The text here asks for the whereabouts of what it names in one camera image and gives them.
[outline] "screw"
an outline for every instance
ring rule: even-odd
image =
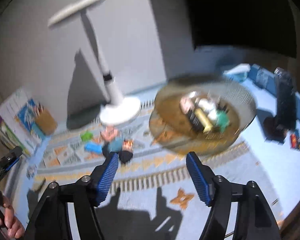
[[[49,184],[49,188],[56,188],[58,186],[58,184],[56,182],[51,182]]]
[[[81,178],[81,180],[83,181],[83,182],[88,182],[88,181],[90,181],[90,176],[89,175],[85,175],[85,176],[83,176],[82,178]]]

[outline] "white round base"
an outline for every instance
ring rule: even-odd
[[[138,98],[127,97],[118,105],[106,105],[100,113],[100,121],[103,125],[119,125],[128,122],[136,117],[141,108],[141,102]]]

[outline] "white wall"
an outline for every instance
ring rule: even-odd
[[[74,57],[79,49],[92,74],[102,84],[80,19],[76,17],[52,30],[47,28],[48,19],[74,1],[13,0],[0,18],[0,92],[3,98],[25,85],[59,122],[67,117],[68,90],[75,68]],[[100,7],[90,10],[88,16],[124,93],[165,80],[149,0],[106,0]],[[87,107],[100,99],[85,96],[78,104]]]

